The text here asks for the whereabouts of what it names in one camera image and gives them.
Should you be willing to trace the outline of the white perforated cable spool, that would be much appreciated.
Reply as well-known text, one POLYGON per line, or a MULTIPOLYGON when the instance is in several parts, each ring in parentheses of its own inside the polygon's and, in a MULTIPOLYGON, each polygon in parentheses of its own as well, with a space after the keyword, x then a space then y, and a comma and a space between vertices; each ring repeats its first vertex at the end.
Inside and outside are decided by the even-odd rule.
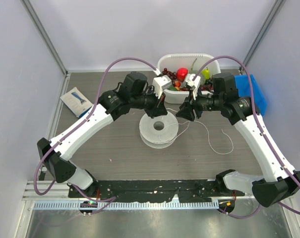
POLYGON ((164 149, 175 141, 179 131, 179 122, 170 112, 153 119, 144 114, 139 122, 139 131, 142 141, 147 146, 164 149))

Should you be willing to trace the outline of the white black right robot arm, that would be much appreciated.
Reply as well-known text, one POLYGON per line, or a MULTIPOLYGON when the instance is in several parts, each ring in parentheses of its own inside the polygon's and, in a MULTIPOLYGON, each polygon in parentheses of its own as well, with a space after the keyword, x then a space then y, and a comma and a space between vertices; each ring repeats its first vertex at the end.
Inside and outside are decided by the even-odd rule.
POLYGON ((300 171, 283 156, 263 122, 250 97, 240 97, 235 77, 218 73, 212 78, 214 91, 200 92, 200 77, 185 77, 189 96, 176 116, 190 121, 200 118, 204 111, 220 111, 243 136, 261 168, 261 176, 227 170, 216 176, 216 192, 225 196, 232 190, 253 195, 263 207, 269 207, 294 195, 300 189, 300 171))

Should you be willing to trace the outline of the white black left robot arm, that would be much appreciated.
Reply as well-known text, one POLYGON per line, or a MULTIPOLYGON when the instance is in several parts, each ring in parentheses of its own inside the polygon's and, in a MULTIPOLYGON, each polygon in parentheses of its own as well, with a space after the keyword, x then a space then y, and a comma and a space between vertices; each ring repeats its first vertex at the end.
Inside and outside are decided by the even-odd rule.
POLYGON ((152 84, 148 84, 147 77, 140 72, 127 74, 123 82, 104 92, 97 104, 67 130, 51 140, 42 138, 37 142, 40 163, 55 182, 68 182, 87 198, 95 196, 98 190, 96 179, 71 162, 73 154, 96 132, 126 115, 130 109, 144 110, 152 119, 167 115, 164 90, 171 84, 171 80, 162 74, 155 77, 152 84))

